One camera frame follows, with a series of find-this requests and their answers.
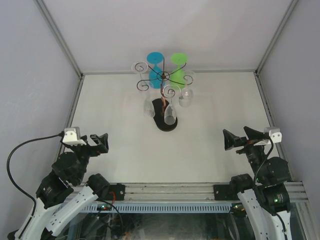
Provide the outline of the green plastic wine glass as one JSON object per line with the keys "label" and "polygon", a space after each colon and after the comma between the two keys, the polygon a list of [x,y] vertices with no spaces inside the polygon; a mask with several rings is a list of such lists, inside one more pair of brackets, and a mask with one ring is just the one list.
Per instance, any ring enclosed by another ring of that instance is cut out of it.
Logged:
{"label": "green plastic wine glass", "polygon": [[185,53],[177,52],[171,56],[170,60],[176,65],[176,68],[169,76],[170,82],[176,87],[183,88],[186,83],[183,68],[187,64],[188,56]]}

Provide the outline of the clear champagne flute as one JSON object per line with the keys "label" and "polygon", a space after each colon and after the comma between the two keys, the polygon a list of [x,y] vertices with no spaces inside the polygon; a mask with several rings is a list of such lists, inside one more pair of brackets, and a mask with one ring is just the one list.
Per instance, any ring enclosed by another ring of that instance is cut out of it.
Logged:
{"label": "clear champagne flute", "polygon": [[132,72],[138,74],[142,81],[144,80],[143,74],[148,70],[148,68],[148,64],[144,61],[137,61],[131,66]]}

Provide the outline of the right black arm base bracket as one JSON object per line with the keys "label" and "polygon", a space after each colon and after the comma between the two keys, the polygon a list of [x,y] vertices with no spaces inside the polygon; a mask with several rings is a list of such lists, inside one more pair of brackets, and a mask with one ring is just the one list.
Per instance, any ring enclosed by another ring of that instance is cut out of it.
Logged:
{"label": "right black arm base bracket", "polygon": [[213,185],[214,199],[216,201],[232,201],[233,193],[228,184],[215,184]]}

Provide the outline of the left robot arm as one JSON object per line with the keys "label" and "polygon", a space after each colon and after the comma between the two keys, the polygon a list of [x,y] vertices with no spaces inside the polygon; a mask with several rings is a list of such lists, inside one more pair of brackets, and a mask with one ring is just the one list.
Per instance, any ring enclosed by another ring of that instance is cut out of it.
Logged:
{"label": "left robot arm", "polygon": [[88,178],[80,192],[68,203],[66,198],[79,186],[87,171],[91,157],[109,151],[108,134],[90,135],[95,145],[88,143],[86,135],[80,136],[75,128],[66,128],[57,134],[70,151],[60,154],[52,164],[51,172],[41,181],[35,196],[23,190],[13,179],[10,162],[16,146],[8,155],[6,171],[11,183],[33,201],[33,208],[22,226],[7,235],[9,240],[54,240],[63,228],[87,205],[109,196],[110,183],[96,173]]}

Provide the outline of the blue plastic wine glass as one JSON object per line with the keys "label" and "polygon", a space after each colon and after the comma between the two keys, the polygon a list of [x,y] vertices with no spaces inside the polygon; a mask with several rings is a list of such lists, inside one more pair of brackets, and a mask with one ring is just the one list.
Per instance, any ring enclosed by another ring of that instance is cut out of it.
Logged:
{"label": "blue plastic wine glass", "polygon": [[149,64],[153,65],[149,72],[150,83],[152,83],[152,87],[154,89],[160,89],[162,82],[162,69],[158,66],[158,64],[164,60],[164,56],[160,52],[151,52],[147,55],[146,60]]}

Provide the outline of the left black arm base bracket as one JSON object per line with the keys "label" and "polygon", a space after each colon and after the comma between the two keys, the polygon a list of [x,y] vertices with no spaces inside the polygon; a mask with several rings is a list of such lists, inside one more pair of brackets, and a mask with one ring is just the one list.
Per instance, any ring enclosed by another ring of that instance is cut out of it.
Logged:
{"label": "left black arm base bracket", "polygon": [[125,199],[126,186],[121,183],[111,184],[106,199],[108,201],[123,201]]}

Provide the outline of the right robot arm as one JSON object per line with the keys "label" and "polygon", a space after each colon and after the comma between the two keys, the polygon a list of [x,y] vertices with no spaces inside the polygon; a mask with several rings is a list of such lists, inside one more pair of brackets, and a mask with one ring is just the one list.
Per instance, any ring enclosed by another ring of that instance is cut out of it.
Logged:
{"label": "right robot arm", "polygon": [[244,126],[245,136],[223,129],[224,149],[244,154],[254,174],[233,176],[230,195],[242,203],[257,240],[290,240],[291,201],[285,183],[291,180],[288,162],[270,157],[282,141],[279,128],[267,127],[260,132]]}

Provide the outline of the copper wire wine glass rack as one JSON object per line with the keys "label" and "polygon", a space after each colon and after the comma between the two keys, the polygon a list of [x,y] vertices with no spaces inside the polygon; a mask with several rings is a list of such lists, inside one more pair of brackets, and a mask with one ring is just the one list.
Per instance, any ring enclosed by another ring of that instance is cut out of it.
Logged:
{"label": "copper wire wine glass rack", "polygon": [[136,88],[145,93],[144,114],[152,118],[157,128],[170,132],[178,125],[177,110],[173,99],[178,98],[181,107],[188,107],[193,100],[190,85],[194,82],[194,72],[185,70],[188,57],[177,52],[170,57],[176,65],[172,72],[166,70],[165,57],[160,52],[151,52],[146,61],[132,64],[131,70],[140,76]]}

